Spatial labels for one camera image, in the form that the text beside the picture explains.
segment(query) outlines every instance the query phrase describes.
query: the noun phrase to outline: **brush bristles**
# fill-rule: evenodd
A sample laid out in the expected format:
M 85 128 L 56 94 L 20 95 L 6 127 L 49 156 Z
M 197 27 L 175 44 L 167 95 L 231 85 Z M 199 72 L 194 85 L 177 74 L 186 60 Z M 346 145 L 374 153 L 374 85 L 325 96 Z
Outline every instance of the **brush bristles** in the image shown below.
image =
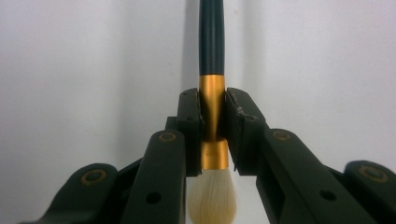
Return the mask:
M 194 224 L 232 223 L 236 200 L 230 170 L 203 170 L 194 179 L 187 203 Z

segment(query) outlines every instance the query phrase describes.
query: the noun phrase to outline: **cream-colored bristle tip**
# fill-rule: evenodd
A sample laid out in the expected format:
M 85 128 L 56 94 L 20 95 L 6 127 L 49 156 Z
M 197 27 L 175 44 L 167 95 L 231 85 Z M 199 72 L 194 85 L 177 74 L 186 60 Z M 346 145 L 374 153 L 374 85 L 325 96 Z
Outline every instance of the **cream-colored bristle tip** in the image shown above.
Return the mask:
M 236 200 L 230 170 L 203 170 L 192 183 L 187 203 L 194 224 L 232 223 Z

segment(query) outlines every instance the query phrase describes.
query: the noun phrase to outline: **white surface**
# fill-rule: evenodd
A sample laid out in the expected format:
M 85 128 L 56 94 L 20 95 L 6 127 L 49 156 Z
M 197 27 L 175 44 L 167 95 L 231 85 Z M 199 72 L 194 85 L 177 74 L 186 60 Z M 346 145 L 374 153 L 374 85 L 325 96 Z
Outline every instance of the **white surface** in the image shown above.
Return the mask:
M 225 1 L 226 82 L 325 164 L 396 171 L 395 1 Z M 197 87 L 198 1 L 0 3 L 0 222 L 40 218 L 78 168 L 118 169 Z M 264 223 L 234 176 L 234 223 Z

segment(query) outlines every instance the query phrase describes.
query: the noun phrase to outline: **screw hole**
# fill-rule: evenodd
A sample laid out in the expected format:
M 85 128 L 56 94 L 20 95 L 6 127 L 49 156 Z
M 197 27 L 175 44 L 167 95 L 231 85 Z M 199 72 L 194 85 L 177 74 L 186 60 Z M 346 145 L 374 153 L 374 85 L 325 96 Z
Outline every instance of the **screw hole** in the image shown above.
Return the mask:
M 335 197 L 335 194 L 329 190 L 323 189 L 320 191 L 320 196 L 327 201 L 335 201 L 337 197 Z
M 146 202 L 149 204 L 158 203 L 161 200 L 161 194 L 158 192 L 151 192 L 146 196 Z

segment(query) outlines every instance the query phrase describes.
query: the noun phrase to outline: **brass screw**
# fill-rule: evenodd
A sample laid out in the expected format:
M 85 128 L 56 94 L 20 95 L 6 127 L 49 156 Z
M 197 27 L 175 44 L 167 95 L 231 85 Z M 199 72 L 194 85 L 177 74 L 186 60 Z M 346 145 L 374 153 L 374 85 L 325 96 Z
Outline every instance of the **brass screw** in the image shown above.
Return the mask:
M 286 141 L 290 139 L 290 135 L 285 132 L 275 131 L 273 132 L 273 137 L 280 141 Z
M 94 169 L 86 172 L 80 179 L 81 184 L 92 186 L 106 179 L 106 171 L 103 169 Z
M 160 135 L 160 140 L 162 142 L 173 142 L 176 140 L 176 136 L 174 133 L 162 133 Z
M 359 168 L 359 173 L 378 183 L 385 183 L 389 180 L 387 174 L 385 174 L 383 171 L 373 166 L 363 165 Z

